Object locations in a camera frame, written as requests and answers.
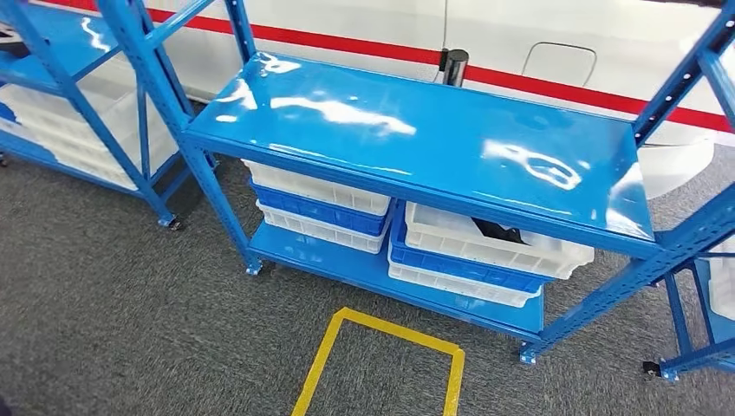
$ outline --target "shelf caster wheel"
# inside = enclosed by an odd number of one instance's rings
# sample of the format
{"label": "shelf caster wheel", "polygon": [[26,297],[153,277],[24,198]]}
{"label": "shelf caster wheel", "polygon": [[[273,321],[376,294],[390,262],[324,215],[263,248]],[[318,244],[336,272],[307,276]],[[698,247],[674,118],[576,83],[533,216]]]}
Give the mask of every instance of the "shelf caster wheel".
{"label": "shelf caster wheel", "polygon": [[661,365],[658,362],[643,361],[643,373],[651,378],[661,377]]}
{"label": "shelf caster wheel", "polygon": [[173,220],[172,220],[172,221],[171,221],[171,222],[170,222],[170,223],[168,224],[168,229],[169,229],[169,230],[171,230],[171,231],[182,231],[182,230],[184,230],[184,228],[186,228],[186,226],[185,226],[185,225],[184,225],[184,223],[183,223],[183,222],[182,222],[182,221],[181,221],[180,219],[178,219],[178,218],[174,218],[174,219],[173,219]]}

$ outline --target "shelf board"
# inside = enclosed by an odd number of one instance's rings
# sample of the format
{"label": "shelf board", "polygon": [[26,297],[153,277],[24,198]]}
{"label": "shelf board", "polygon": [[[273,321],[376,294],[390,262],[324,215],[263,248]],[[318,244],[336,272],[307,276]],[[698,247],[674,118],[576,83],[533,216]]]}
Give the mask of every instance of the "shelf board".
{"label": "shelf board", "polygon": [[[99,17],[37,4],[22,7],[38,33],[50,41],[55,58],[75,80],[119,50],[112,32]],[[7,20],[2,13],[0,20]],[[0,81],[58,94],[55,81],[33,55],[18,59],[9,53],[0,53]]]}
{"label": "shelf board", "polygon": [[634,256],[660,250],[624,120],[260,52],[188,131],[233,157]]}
{"label": "shelf board", "polygon": [[[706,260],[696,260],[694,262],[696,273],[694,273],[694,282],[699,292],[699,304],[705,317],[705,325],[707,326],[707,334],[710,343],[717,343],[735,338],[735,321],[727,319],[722,315],[718,315],[712,311],[710,305],[710,264]],[[735,359],[721,361],[725,367],[735,369]]]}
{"label": "shelf board", "polygon": [[388,276],[387,243],[370,254],[307,237],[262,222],[250,241],[260,257],[366,289],[461,321],[526,341],[538,341],[543,327],[543,292],[523,308],[453,294]]}

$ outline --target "gray carpet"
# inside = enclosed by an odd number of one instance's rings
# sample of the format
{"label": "gray carpet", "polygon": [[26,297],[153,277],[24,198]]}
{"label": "gray carpet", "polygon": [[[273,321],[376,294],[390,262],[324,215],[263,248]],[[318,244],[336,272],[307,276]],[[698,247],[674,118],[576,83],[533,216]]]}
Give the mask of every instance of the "gray carpet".
{"label": "gray carpet", "polygon": [[[653,203],[676,224],[732,181],[735,149]],[[246,231],[260,214],[245,169],[222,182]],[[675,353],[666,291],[646,289],[561,342],[537,365],[518,341],[345,284],[243,265],[188,184],[174,201],[188,229],[160,229],[135,198],[17,159],[0,171],[0,396],[14,415],[286,415],[332,314],[348,306],[455,342],[466,352],[459,414],[735,414],[735,376],[648,380],[643,360]],[[547,320],[624,260],[593,264],[547,290]],[[680,278],[691,325],[702,321]],[[441,414],[447,355],[353,323],[342,328],[310,415]]]}

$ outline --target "white plastic crate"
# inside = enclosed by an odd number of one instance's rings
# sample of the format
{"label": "white plastic crate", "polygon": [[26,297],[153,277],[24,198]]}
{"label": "white plastic crate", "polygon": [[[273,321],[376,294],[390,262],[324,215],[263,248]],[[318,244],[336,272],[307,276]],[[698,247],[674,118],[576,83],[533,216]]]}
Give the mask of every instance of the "white plastic crate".
{"label": "white plastic crate", "polygon": [[[113,136],[126,135],[137,122],[134,72],[125,62],[109,60],[77,85]],[[92,127],[65,98],[9,84],[0,88],[0,102],[13,111],[21,124],[43,126],[80,142],[99,141]],[[153,105],[148,109],[149,120],[158,115]]]}
{"label": "white plastic crate", "polygon": [[390,197],[327,180],[311,178],[243,159],[256,185],[265,186],[374,215],[386,215]]}
{"label": "white plastic crate", "polygon": [[595,259],[595,249],[521,231],[527,244],[485,237],[472,218],[406,203],[406,245],[420,250],[569,279],[572,270]]}
{"label": "white plastic crate", "polygon": [[373,254],[381,251],[383,238],[385,238],[386,230],[390,224],[390,221],[386,221],[382,234],[378,237],[373,237],[368,234],[362,234],[333,224],[261,205],[260,201],[256,201],[256,206],[263,212],[267,224]]}
{"label": "white plastic crate", "polygon": [[[735,237],[711,252],[735,253]],[[712,312],[735,321],[735,258],[712,257],[710,262],[710,305]]]}
{"label": "white plastic crate", "polygon": [[539,288],[536,293],[527,293],[520,290],[508,289],[494,284],[465,279],[436,271],[419,269],[391,261],[392,246],[388,246],[388,275],[393,279],[416,283],[439,290],[446,290],[460,295],[476,297],[489,302],[522,308],[526,301],[541,295]]}
{"label": "white plastic crate", "polygon": [[[151,174],[155,173],[174,153],[178,151],[176,142],[168,133],[161,121],[158,125],[151,125],[148,131],[148,152]],[[23,136],[40,144],[54,154],[57,162],[88,173],[96,178],[106,180],[124,188],[136,190],[137,186],[125,173],[120,163],[99,141],[102,149],[84,146],[80,143],[69,143],[66,138],[56,132],[43,128],[27,129]],[[130,133],[121,140],[123,149],[130,155],[131,161],[141,170],[140,140],[137,127],[131,128]]]}

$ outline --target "shelf foot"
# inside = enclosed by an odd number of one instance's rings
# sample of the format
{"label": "shelf foot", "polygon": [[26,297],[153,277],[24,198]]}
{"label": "shelf foot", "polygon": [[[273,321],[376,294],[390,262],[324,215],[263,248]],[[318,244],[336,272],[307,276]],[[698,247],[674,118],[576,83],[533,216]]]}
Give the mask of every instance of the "shelf foot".
{"label": "shelf foot", "polygon": [[171,231],[182,231],[185,225],[181,218],[174,216],[172,219],[159,219],[159,225]]}
{"label": "shelf foot", "polygon": [[263,262],[261,262],[259,259],[249,259],[248,268],[245,269],[245,273],[250,276],[257,276],[262,268]]}
{"label": "shelf foot", "polygon": [[[527,344],[527,342],[522,343],[521,344],[521,347],[525,347],[526,344]],[[529,365],[536,364],[536,355],[535,354],[525,354],[525,353],[521,352],[520,358],[521,358],[521,362],[523,364],[529,364]]]}
{"label": "shelf foot", "polygon": [[679,381],[679,375],[675,371],[664,370],[661,371],[661,364],[653,361],[643,361],[643,373],[650,377],[661,377],[664,380],[671,382]]}

